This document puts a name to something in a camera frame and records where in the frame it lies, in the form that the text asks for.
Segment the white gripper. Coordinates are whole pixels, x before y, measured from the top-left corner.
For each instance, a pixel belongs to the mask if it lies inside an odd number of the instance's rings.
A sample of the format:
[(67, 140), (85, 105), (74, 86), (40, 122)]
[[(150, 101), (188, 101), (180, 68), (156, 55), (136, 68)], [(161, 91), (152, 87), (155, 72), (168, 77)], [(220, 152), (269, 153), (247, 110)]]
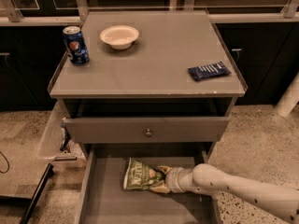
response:
[(157, 169), (166, 175), (165, 184), (166, 186), (159, 186), (159, 187), (150, 187), (149, 190), (166, 194), (170, 191), (173, 193), (184, 193), (184, 190), (180, 187), (178, 182), (178, 175), (182, 171), (181, 167), (173, 167), (170, 166), (158, 166)]

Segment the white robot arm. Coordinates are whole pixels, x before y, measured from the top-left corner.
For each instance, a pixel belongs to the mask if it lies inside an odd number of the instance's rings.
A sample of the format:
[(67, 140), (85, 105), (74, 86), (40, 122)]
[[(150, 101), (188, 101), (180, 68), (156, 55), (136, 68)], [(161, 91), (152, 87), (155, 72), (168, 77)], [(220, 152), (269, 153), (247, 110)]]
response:
[(220, 169), (201, 163), (191, 169), (161, 166), (165, 179), (150, 190), (157, 193), (184, 193), (212, 196), (227, 192), (288, 222), (299, 224), (299, 190), (229, 175)]

